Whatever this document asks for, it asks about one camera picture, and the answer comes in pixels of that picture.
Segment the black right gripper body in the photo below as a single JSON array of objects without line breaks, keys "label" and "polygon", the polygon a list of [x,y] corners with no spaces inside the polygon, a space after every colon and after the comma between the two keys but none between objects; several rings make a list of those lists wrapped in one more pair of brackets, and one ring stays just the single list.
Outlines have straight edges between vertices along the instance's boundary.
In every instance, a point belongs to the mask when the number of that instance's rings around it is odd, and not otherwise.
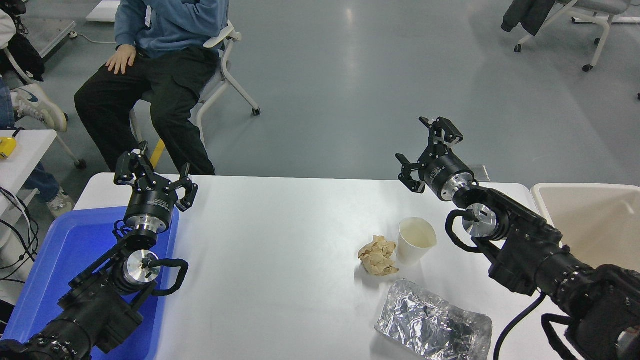
[{"label": "black right gripper body", "polygon": [[471,184],[471,169],[453,152],[425,152],[419,164],[419,180],[442,201],[452,201],[457,191]]}]

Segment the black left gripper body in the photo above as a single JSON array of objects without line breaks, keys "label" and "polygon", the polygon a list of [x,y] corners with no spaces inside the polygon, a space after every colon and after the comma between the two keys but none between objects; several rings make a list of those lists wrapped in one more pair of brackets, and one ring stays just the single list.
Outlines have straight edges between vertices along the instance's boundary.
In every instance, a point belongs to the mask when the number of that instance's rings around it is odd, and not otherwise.
[{"label": "black left gripper body", "polygon": [[176,191],[165,191],[171,180],[167,178],[138,178],[133,185],[133,192],[125,212],[124,221],[133,226],[140,217],[149,216],[158,219],[163,226],[171,223],[173,209],[178,201]]}]

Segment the seated person's right hand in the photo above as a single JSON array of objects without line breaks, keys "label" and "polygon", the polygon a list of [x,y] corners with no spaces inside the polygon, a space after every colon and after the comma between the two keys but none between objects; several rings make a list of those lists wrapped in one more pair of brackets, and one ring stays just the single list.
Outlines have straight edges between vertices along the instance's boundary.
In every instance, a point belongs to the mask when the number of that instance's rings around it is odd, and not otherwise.
[{"label": "seated person's right hand", "polygon": [[127,68],[134,65],[136,56],[137,49],[133,45],[122,44],[116,49],[114,55],[106,61],[105,66],[114,75],[125,75]]}]

